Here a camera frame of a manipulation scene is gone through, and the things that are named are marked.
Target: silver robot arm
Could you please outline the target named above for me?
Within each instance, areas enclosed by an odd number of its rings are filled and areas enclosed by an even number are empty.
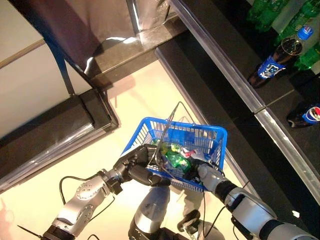
[[[277,220],[277,215],[266,203],[243,188],[237,187],[207,164],[199,166],[198,174],[203,185],[232,213],[232,223],[247,239],[317,239],[293,224]]]
[[[81,184],[62,208],[42,240],[74,240],[86,227],[95,209],[110,194],[119,194],[121,184],[132,179],[147,186],[170,185],[170,180],[153,175],[146,169],[156,146],[145,144],[125,153],[110,171],[101,170]]]

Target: black shelf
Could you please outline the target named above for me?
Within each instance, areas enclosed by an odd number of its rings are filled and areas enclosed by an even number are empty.
[[[228,150],[279,219],[318,236],[319,205],[192,34],[183,33],[160,45],[156,54],[206,121],[227,129]],[[292,210],[299,212],[300,218],[294,217]]]
[[[293,103],[279,105],[282,109],[277,111],[273,107],[294,92],[301,93],[301,100],[314,102],[317,98],[310,96],[318,96],[319,87],[311,87],[307,92],[304,89],[305,83],[315,76],[314,73],[310,70],[303,73],[297,73],[294,69],[282,71],[265,86],[255,90],[248,84],[247,78],[275,49],[273,42],[277,33],[273,29],[261,34],[256,32],[254,26],[246,21],[251,7],[247,1],[171,0],[171,6],[247,108],[255,114],[269,137],[277,142],[279,150],[320,204],[319,168],[313,165],[317,164],[314,156],[320,155],[316,146],[318,141],[314,141],[320,133],[314,131],[313,135],[309,135],[306,131],[300,137],[284,121]],[[308,147],[300,146],[305,142]]]

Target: shopping basket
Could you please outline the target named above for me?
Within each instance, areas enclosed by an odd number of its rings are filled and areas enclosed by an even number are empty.
[[[151,144],[161,139],[167,124],[168,120],[154,117],[144,118],[125,147],[124,152],[132,147]],[[202,150],[208,164],[212,167],[218,166],[220,170],[223,169],[227,131],[222,127],[172,121],[163,141],[170,144],[180,144],[189,150]],[[168,170],[175,179],[157,165],[148,165],[147,168],[159,176],[171,179],[173,185],[197,192],[202,192],[204,189],[199,182],[184,179],[183,172],[178,168]]]

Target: pepsi label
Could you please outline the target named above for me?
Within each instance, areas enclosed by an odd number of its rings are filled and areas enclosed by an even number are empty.
[[[286,65],[277,63],[270,55],[259,67],[258,76],[262,79],[272,78],[281,70],[286,69]]]
[[[317,124],[320,122],[320,107],[311,107],[302,118],[309,124]]]

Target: beige floor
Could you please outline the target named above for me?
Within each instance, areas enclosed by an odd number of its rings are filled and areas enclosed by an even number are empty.
[[[108,91],[108,96],[121,126],[27,182],[1,194],[0,240],[32,239],[31,235],[16,225],[43,234],[62,207],[58,188],[62,177],[72,175],[86,178],[102,168],[111,169],[142,118],[151,116],[166,119],[178,101],[185,103],[158,61],[115,83]],[[177,111],[175,120],[183,116],[186,113],[181,108]],[[224,172],[227,178],[240,186],[227,164],[224,165]],[[63,189],[66,199],[73,196],[78,185],[79,182],[72,179],[65,181]],[[123,192],[116,196],[115,202],[89,223],[77,239],[86,240],[90,234],[96,234],[101,240],[128,239],[130,222],[149,188],[133,180],[123,184],[122,188]],[[186,196],[185,192],[171,191],[163,226],[177,232],[176,226],[182,219]],[[191,197],[196,199],[195,202],[201,201],[202,193],[189,195],[186,201]],[[223,204],[208,192],[205,199],[206,220],[212,222]],[[102,205],[106,206],[110,200],[111,197],[108,197]],[[201,217],[203,210],[202,201],[199,208]],[[226,209],[215,225],[226,240],[236,239],[232,231],[231,214]],[[236,233],[239,239],[244,239],[237,230]]]

